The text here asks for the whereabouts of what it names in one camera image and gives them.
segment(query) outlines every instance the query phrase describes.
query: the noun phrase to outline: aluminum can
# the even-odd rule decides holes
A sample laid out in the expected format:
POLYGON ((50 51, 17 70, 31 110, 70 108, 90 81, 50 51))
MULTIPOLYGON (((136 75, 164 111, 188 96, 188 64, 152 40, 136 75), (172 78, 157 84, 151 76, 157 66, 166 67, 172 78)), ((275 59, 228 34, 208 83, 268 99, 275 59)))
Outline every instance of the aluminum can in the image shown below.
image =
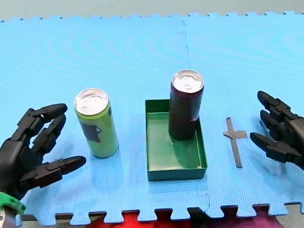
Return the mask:
POLYGON ((113 155, 119 143, 107 94, 86 89, 75 97, 74 108, 91 153, 99 158, 113 155))
POLYGON ((192 70, 176 73, 171 81, 169 133, 177 140, 194 136, 205 82, 192 70))

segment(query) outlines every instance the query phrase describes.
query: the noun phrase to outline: cross-shaped metal piece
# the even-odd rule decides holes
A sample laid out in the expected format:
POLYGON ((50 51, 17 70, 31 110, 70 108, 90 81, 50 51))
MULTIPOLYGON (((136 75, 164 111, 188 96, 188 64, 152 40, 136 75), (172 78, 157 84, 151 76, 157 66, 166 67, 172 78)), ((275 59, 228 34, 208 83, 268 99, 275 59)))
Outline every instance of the cross-shaped metal piece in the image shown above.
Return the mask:
POLYGON ((241 162, 241 158, 238 153, 238 146, 237 146, 236 139, 247 138, 247 133, 245 131, 234 131, 230 117, 228 117, 226 119, 226 124, 227 124, 228 131, 223 132, 223 134, 224 134, 224 136, 227 136, 230 138, 232 152, 233 152, 234 161, 236 163, 236 166, 238 168, 242 168, 242 162, 241 162))

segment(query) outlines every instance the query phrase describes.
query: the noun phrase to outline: purple fabric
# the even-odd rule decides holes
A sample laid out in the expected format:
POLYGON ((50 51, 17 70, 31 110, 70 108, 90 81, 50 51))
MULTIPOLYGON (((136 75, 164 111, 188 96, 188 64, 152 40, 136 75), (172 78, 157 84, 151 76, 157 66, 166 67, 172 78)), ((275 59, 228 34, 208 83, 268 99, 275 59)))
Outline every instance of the purple fabric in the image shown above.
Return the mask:
POLYGON ((210 219, 201 228, 284 228, 275 217, 268 216, 267 209, 256 209, 257 216, 252 218, 237 218, 236 211, 225 211, 222 219, 210 219))

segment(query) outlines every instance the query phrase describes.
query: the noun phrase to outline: green robot wrist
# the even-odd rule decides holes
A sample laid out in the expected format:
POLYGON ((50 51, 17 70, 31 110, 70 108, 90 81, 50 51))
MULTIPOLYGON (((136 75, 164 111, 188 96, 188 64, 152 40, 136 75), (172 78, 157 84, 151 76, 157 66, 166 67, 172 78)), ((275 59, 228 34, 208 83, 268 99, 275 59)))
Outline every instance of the green robot wrist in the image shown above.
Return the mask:
POLYGON ((17 214, 23 214, 25 211, 25 206, 16 198, 0 192, 0 208, 9 207, 16 211, 17 214))

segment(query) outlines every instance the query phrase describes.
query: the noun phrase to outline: gray floor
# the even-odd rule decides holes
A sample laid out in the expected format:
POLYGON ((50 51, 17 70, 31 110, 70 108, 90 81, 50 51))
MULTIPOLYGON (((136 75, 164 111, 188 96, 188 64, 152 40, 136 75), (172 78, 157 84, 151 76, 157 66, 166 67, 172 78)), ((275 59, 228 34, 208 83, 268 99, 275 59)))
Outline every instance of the gray floor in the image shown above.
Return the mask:
MULTIPOLYGON (((263 14, 265 11, 283 13, 293 10, 296 13, 304 11, 304 0, 0 0, 0 19, 9 20, 12 17, 28 19, 33 16, 47 18, 51 15, 69 17, 80 15, 89 17, 100 15, 109 17, 119 15, 128 17, 130 14, 148 16, 149 14, 187 15, 199 12, 246 12, 263 14)), ((300 214, 300 207, 287 206, 289 215, 278 217, 285 228, 303 228, 304 216, 300 214)), ((24 222, 23 228, 41 228, 37 222, 24 222)), ((67 221, 60 221, 56 228, 70 227, 67 221)))

